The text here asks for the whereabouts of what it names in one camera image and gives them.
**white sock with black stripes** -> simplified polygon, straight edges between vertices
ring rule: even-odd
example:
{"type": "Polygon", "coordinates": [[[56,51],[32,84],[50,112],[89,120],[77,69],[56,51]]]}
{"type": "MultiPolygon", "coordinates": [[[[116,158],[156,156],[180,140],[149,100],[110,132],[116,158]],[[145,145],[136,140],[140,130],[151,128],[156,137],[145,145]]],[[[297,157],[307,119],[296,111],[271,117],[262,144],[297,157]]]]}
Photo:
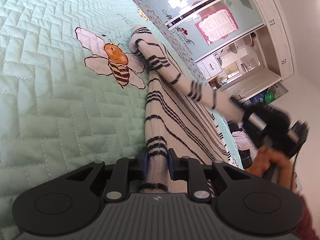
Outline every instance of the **white sock with black stripes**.
{"type": "Polygon", "coordinates": [[[158,71],[176,90],[202,105],[214,108],[223,114],[228,121],[236,120],[239,122],[242,120],[242,109],[232,103],[227,94],[187,78],[178,70],[178,67],[175,66],[175,60],[165,46],[154,38],[150,30],[142,25],[135,25],[134,29],[129,49],[135,54],[143,54],[150,63],[150,71],[158,71]]]}

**bee applique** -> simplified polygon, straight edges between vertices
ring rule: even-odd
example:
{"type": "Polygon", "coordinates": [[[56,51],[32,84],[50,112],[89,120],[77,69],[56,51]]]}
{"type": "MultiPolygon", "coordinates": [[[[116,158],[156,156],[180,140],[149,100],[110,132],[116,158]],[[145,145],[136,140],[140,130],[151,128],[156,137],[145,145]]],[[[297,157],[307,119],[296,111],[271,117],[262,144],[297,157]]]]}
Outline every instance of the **bee applique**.
{"type": "Polygon", "coordinates": [[[138,9],[138,14],[146,21],[149,20],[149,18],[144,14],[144,12],[140,8],[138,9]]]}
{"type": "Polygon", "coordinates": [[[113,75],[122,88],[130,83],[139,89],[145,89],[143,80],[137,76],[137,73],[144,71],[144,64],[139,57],[122,52],[111,41],[106,44],[102,38],[88,30],[78,27],[75,31],[81,45],[92,53],[92,57],[84,59],[87,68],[99,75],[113,75]]]}

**person's hand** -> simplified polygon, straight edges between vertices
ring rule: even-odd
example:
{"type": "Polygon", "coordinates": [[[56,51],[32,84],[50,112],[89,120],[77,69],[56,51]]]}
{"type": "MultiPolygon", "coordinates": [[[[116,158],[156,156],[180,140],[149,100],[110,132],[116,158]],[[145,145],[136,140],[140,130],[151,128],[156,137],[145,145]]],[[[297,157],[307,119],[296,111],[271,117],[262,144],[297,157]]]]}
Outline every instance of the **person's hand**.
{"type": "Polygon", "coordinates": [[[261,177],[271,163],[276,163],[280,167],[278,185],[290,189],[293,167],[282,152],[262,146],[250,167],[250,172],[261,177]]]}

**bed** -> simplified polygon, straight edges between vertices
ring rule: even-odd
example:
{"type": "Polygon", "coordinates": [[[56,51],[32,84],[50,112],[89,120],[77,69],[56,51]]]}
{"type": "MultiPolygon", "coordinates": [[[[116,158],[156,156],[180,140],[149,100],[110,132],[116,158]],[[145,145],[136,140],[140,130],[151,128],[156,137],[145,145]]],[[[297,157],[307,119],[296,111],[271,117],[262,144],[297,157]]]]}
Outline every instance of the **bed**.
{"type": "MultiPolygon", "coordinates": [[[[146,26],[193,77],[132,0],[0,0],[1,240],[19,233],[11,207],[21,192],[95,160],[112,164],[137,155],[146,145],[148,73],[128,49],[135,24],[146,26]],[[82,46],[81,29],[131,58],[131,78],[92,69],[99,48],[82,46]]],[[[238,158],[227,126],[214,115],[238,158]]]]}

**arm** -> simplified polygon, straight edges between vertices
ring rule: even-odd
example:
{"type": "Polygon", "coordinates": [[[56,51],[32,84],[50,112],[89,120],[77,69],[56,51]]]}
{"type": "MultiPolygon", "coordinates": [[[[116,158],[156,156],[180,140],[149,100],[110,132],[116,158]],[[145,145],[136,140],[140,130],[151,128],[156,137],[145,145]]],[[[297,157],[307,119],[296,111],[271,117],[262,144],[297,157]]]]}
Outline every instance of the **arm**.
{"type": "MultiPolygon", "coordinates": [[[[263,173],[270,167],[271,163],[276,163],[278,166],[280,166],[278,184],[289,189],[292,181],[293,167],[289,159],[281,152],[273,149],[267,149],[266,147],[261,147],[258,151],[258,155],[253,161],[253,164],[249,169],[247,169],[247,171],[253,175],[261,177],[263,173]]],[[[312,228],[312,217],[305,199],[302,196],[300,196],[300,198],[304,210],[301,221],[294,233],[301,240],[319,240],[319,237],[312,228]]]]}

